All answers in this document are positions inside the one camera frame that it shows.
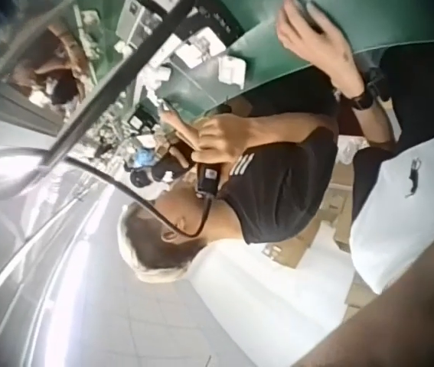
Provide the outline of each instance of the white stripes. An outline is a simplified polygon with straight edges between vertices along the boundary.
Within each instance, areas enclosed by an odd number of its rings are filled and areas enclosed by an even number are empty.
[[[239,157],[239,160],[235,163],[230,171],[230,176],[238,176],[243,175],[246,172],[246,169],[249,167],[250,162],[253,161],[254,153],[245,154]]]

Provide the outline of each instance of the green surface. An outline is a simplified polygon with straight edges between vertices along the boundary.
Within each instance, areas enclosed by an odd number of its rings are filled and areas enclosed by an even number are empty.
[[[167,99],[186,119],[308,66],[285,50],[276,37],[275,20],[282,0],[223,2],[246,30],[227,50],[230,56],[247,62],[245,88],[241,90],[238,86],[218,82],[217,58],[183,73],[176,70],[158,90],[158,95]],[[355,53],[434,41],[434,0],[317,0],[316,3],[341,26]]]

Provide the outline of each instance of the neck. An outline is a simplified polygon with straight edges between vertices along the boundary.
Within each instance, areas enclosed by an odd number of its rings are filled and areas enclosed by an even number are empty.
[[[215,200],[212,203],[202,237],[206,242],[219,239],[242,239],[239,219],[223,200]]]

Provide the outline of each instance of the blonde hair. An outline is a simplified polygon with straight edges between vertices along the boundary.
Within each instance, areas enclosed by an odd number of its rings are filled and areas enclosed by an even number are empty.
[[[161,239],[162,225],[142,216],[141,207],[125,206],[118,221],[118,246],[123,260],[146,283],[168,283],[184,277],[204,247],[200,240],[175,245]]]

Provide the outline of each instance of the wristwatch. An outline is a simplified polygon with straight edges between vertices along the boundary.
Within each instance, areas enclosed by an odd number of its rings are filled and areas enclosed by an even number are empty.
[[[380,97],[384,102],[390,96],[388,86],[383,74],[378,68],[369,69],[364,75],[364,91],[358,97],[349,99],[351,107],[357,111],[364,111],[371,108],[375,99]]]
[[[366,85],[364,87],[363,93],[361,93],[358,97],[354,97],[349,100],[353,109],[356,109],[357,111],[364,111],[365,109],[371,108],[375,97],[370,91],[370,88],[368,88],[368,85]]]

